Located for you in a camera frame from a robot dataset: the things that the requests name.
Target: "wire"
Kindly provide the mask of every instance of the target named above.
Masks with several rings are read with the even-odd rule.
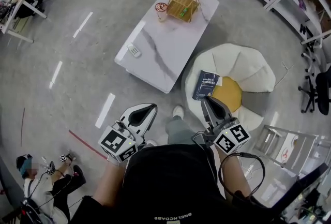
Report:
[[[200,136],[201,134],[204,134],[205,132],[204,131],[198,131],[197,133],[195,133],[192,137],[191,137],[191,140],[196,144],[198,145],[202,150],[203,152],[205,153],[206,155],[206,158],[207,158],[207,161],[208,161],[208,164],[209,164],[209,167],[210,167],[210,170],[212,171],[212,174],[213,174],[213,178],[215,180],[215,183],[217,183],[217,176],[214,174],[214,171],[213,171],[213,167],[212,165],[210,164],[210,160],[209,160],[209,157],[208,157],[208,154],[206,152],[206,150],[203,148],[203,146],[201,146],[198,142],[195,141],[195,138]]]
[[[71,208],[72,206],[74,206],[74,205],[76,205],[79,201],[81,201],[83,199],[83,197],[80,199],[80,200],[78,200],[76,203],[74,203],[74,204],[72,204],[71,206],[69,206],[68,208]]]
[[[64,188],[66,188],[69,184],[70,184],[70,182],[71,182],[71,180],[72,180],[72,178],[73,178],[73,169],[70,167],[70,166],[68,166],[70,169],[71,169],[71,178],[70,178],[70,180],[69,180],[69,182],[59,191],[59,192],[57,192],[55,195],[53,195],[53,197],[50,199],[50,200],[48,200],[47,202],[45,202],[44,204],[42,204],[42,205],[40,205],[39,207],[37,207],[37,209],[39,209],[39,208],[41,208],[43,205],[45,205],[45,204],[47,204],[48,202],[50,202],[52,199],[54,199],[54,197],[58,194],[58,193],[60,193]]]
[[[43,177],[43,176],[44,176],[46,173],[47,173],[47,172],[44,172],[44,173],[41,175],[41,177],[40,177],[40,179],[39,179],[39,181],[38,181],[38,183],[37,183],[37,185],[36,185],[35,189],[33,189],[33,191],[32,191],[32,193],[31,193],[31,195],[29,195],[29,197],[28,197],[28,198],[31,198],[31,197],[32,197],[32,195],[33,195],[33,193],[35,192],[35,190],[36,190],[37,186],[40,184],[40,181],[41,181],[42,177]]]
[[[243,157],[243,158],[253,158],[253,159],[256,159],[259,161],[259,163],[261,164],[262,166],[262,171],[263,171],[263,176],[262,176],[262,180],[261,182],[257,185],[257,187],[255,189],[253,189],[253,191],[249,194],[248,198],[250,199],[250,197],[260,188],[260,186],[262,185],[263,181],[264,181],[264,178],[265,178],[265,167],[264,167],[264,164],[262,162],[262,160],[257,156],[257,155],[254,155],[254,154],[250,154],[250,153],[245,153],[245,152],[240,152],[240,153],[231,153],[229,154],[227,157],[225,157],[225,159],[223,160],[223,162],[221,163],[221,166],[219,168],[219,171],[218,171],[218,178],[219,178],[219,181],[221,183],[221,185],[224,187],[225,191],[227,191],[231,196],[233,197],[236,197],[236,195],[231,192],[229,190],[228,187],[226,187],[226,185],[224,184],[224,181],[222,179],[222,168],[223,168],[223,165],[225,164],[225,161],[227,159],[229,159],[230,157]]]

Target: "dark blue book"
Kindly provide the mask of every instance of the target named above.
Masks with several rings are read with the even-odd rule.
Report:
[[[201,70],[192,98],[201,101],[203,97],[211,96],[218,79],[219,76],[217,74]]]

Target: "white marble table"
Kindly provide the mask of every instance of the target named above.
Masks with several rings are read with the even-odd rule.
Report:
[[[129,73],[164,93],[171,91],[219,5],[217,0],[199,0],[201,5],[191,23],[171,16],[159,22],[155,5],[168,1],[156,0],[152,4],[115,58]],[[140,50],[140,57],[128,51],[130,43]]]

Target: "bag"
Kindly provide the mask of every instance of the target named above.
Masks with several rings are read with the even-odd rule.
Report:
[[[52,218],[39,210],[37,204],[30,198],[32,182],[33,180],[30,181],[27,188],[28,197],[21,203],[21,224],[54,224]]]

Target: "black pants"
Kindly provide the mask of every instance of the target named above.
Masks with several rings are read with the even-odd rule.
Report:
[[[68,195],[80,188],[85,183],[82,181],[80,176],[72,177],[71,181],[70,179],[71,176],[67,174],[64,178],[57,180],[53,185],[53,190],[51,191],[52,195],[54,196],[53,205],[66,215],[68,221],[70,221]]]

